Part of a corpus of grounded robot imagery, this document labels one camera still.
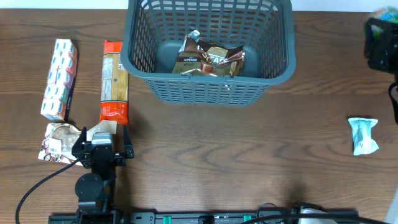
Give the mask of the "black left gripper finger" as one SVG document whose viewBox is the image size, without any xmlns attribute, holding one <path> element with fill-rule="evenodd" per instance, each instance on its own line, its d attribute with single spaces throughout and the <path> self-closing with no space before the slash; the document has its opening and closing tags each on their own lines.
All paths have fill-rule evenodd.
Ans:
<svg viewBox="0 0 398 224">
<path fill-rule="evenodd" d="M 83 149 L 84 148 L 83 144 L 85 143 L 85 141 L 86 141 L 86 127 L 82 129 L 78 139 L 74 144 L 74 149 Z"/>
<path fill-rule="evenodd" d="M 129 137 L 127 126 L 123 127 L 123 144 L 125 152 L 133 152 L 133 145 Z"/>
</svg>

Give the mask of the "teal wipes packet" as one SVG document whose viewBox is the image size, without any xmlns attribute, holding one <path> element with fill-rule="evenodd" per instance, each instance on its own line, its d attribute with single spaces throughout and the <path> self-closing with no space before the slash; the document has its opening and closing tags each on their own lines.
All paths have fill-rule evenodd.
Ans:
<svg viewBox="0 0 398 224">
<path fill-rule="evenodd" d="M 378 120 L 372 118 L 349 118 L 352 129 L 353 155 L 368 155 L 379 149 L 376 141 L 371 137 L 371 130 L 377 125 Z"/>
</svg>

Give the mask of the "gold coffee bag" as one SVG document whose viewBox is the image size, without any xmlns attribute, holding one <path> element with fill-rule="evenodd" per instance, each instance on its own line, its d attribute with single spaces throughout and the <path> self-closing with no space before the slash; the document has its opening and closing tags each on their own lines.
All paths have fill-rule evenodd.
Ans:
<svg viewBox="0 0 398 224">
<path fill-rule="evenodd" d="M 197 30 L 185 36 L 178 51 L 173 73 L 211 77 L 239 76 L 244 67 L 243 46 L 225 47 L 208 42 Z"/>
</svg>

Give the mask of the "green lid jar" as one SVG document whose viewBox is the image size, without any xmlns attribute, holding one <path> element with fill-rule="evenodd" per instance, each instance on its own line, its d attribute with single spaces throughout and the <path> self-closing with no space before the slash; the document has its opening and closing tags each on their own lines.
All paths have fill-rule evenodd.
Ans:
<svg viewBox="0 0 398 224">
<path fill-rule="evenodd" d="M 378 19 L 381 21 L 387 21 L 391 23 L 397 23 L 397 8 L 392 6 L 386 6 L 378 9 L 369 14 L 370 19 Z M 375 39 L 384 31 L 382 28 L 376 25 L 371 25 L 371 30 Z"/>
</svg>

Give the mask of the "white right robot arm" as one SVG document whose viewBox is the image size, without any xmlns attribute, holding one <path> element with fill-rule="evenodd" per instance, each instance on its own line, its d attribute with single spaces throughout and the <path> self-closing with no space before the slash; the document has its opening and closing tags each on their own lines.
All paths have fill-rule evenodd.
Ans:
<svg viewBox="0 0 398 224">
<path fill-rule="evenodd" d="M 389 97 L 394 119 L 397 119 L 397 97 L 393 95 L 397 91 L 397 22 L 372 17 L 365 23 L 365 34 L 364 57 L 368 60 L 368 67 L 394 75 L 394 83 L 389 87 Z M 374 152 L 378 145 L 371 137 L 371 129 L 377 121 L 371 118 L 349 118 L 348 122 L 352 129 L 354 152 L 357 155 Z M 313 208 L 301 208 L 291 219 L 299 223 L 377 223 L 376 220 L 358 215 L 332 214 Z"/>
</svg>

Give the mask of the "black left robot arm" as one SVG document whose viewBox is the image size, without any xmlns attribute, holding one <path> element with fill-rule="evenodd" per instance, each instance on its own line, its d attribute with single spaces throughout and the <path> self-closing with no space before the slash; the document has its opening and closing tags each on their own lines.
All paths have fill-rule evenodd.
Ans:
<svg viewBox="0 0 398 224">
<path fill-rule="evenodd" d="M 75 184 L 78 197 L 77 223 L 129 223 L 130 215 L 114 205 L 116 167 L 125 166 L 134 158 L 127 127 L 123 133 L 123 152 L 115 152 L 111 133 L 95 133 L 87 140 L 84 128 L 72 147 L 72 155 L 91 172 L 82 175 Z"/>
</svg>

